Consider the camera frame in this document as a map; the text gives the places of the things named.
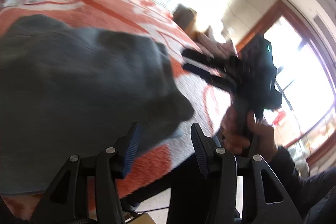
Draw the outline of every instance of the dark jacket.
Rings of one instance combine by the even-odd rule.
[[[283,147],[278,148],[269,166],[287,190],[305,224],[336,223],[336,167],[302,179]]]
[[[44,191],[70,155],[97,155],[134,121],[141,155],[194,112],[163,44],[44,15],[0,38],[0,76],[1,194]]]

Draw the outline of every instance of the finger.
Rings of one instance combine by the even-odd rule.
[[[241,147],[234,146],[232,143],[230,143],[228,140],[224,140],[223,146],[225,149],[230,151],[231,153],[235,155],[240,155],[243,152],[243,149]]]
[[[237,111],[233,105],[230,105],[226,111],[226,115],[229,117],[230,120],[237,119]]]
[[[250,147],[250,141],[246,137],[235,135],[228,131],[225,131],[223,134],[225,136],[225,139],[234,146],[241,147],[241,148]]]
[[[250,111],[247,114],[247,127],[249,130],[259,136],[269,136],[270,134],[274,134],[274,129],[272,126],[264,125],[261,123],[257,123],[254,119],[254,113]]]
[[[230,106],[221,122],[222,128],[224,130],[230,131],[230,132],[236,132],[236,117],[237,117],[237,112],[233,106]]]

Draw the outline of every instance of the window frame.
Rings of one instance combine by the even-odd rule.
[[[330,60],[332,59],[330,55],[327,56],[326,51],[323,50],[322,39],[319,37],[317,32],[315,32],[314,28],[309,24],[305,17],[300,14],[300,12],[295,9],[290,3],[286,4],[282,0],[277,0],[274,5],[264,14],[264,16],[256,23],[256,25],[236,45],[238,55],[241,49],[243,49],[243,47],[245,47],[251,41],[251,39],[253,39],[253,37],[255,37],[257,34],[263,35],[267,30],[270,29],[270,27],[273,26],[276,21],[278,21],[281,16],[283,16],[302,37],[302,42],[300,43],[298,48],[303,47],[306,44],[310,46],[311,50],[314,52],[320,64],[322,65],[322,68],[332,88],[334,98],[336,98],[336,75],[333,74],[334,70],[332,69],[334,64],[330,62]],[[333,102],[331,109],[333,107],[336,107],[336,101]],[[316,125],[325,117],[325,115],[316,123]],[[316,125],[310,128],[300,137],[288,143],[286,147],[290,147],[301,138],[304,138],[309,132],[311,132],[311,130],[313,130]],[[333,136],[330,137],[328,140],[333,142],[332,145],[336,145],[336,134],[333,134]],[[326,149],[329,148],[330,145],[331,143],[329,141],[325,142],[306,159],[307,162],[309,164],[313,164],[314,162],[316,162],[327,152]]]

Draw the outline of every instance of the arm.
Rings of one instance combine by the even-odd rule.
[[[281,181],[282,185],[293,200],[296,208],[299,210],[300,206],[298,198],[302,190],[304,180],[300,178],[298,171],[295,169],[294,162],[289,152],[284,147],[279,146],[278,152],[268,164]]]
[[[239,155],[250,143],[247,138],[236,133],[236,124],[236,111],[230,106],[221,124],[225,137],[223,144],[228,151]],[[247,126],[253,134],[259,136],[257,153],[268,162],[304,218],[336,185],[336,167],[304,180],[295,169],[289,152],[283,147],[277,147],[272,126],[256,122],[253,113],[248,114]]]

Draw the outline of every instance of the metal screw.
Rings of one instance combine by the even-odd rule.
[[[260,156],[260,155],[254,155],[253,156],[253,159],[255,160],[255,161],[261,161],[263,158]]]
[[[109,147],[109,148],[107,148],[106,150],[105,150],[105,152],[107,153],[107,154],[112,154],[112,153],[114,153],[116,151],[116,149],[114,148],[114,147]]]
[[[222,147],[217,147],[217,148],[216,148],[216,152],[217,152],[218,154],[224,154],[226,151],[225,151],[225,149],[222,148]]]
[[[70,157],[70,161],[77,161],[79,158],[78,158],[78,155],[72,155]]]

